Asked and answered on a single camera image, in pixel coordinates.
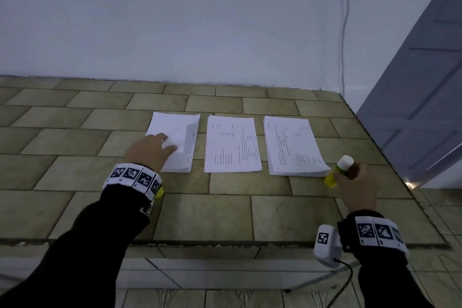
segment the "tiled table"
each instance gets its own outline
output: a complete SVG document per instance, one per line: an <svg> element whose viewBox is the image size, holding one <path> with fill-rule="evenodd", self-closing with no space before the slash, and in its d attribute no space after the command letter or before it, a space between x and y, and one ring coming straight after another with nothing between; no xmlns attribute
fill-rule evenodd
<svg viewBox="0 0 462 308"><path fill-rule="evenodd" d="M191 173L162 175L166 194L135 240L151 247L133 248L134 253L168 258L312 256L305 248L313 246L318 226L335 224L345 216L345 207L338 189L326 188L322 179L269 175L264 115L308 118L326 163L349 154L372 165L380 181L378 211L398 224L410 247L446 243L336 93L3 77L2 244L47 243L68 230L80 210L98 199L104 179L127 147L144 136L153 111L200 113L201 120ZM262 171L204 173L206 118L214 114L255 119ZM461 212L453 207L451 212ZM429 212L439 213L438 206ZM462 235L460 223L454 227Z"/></svg>

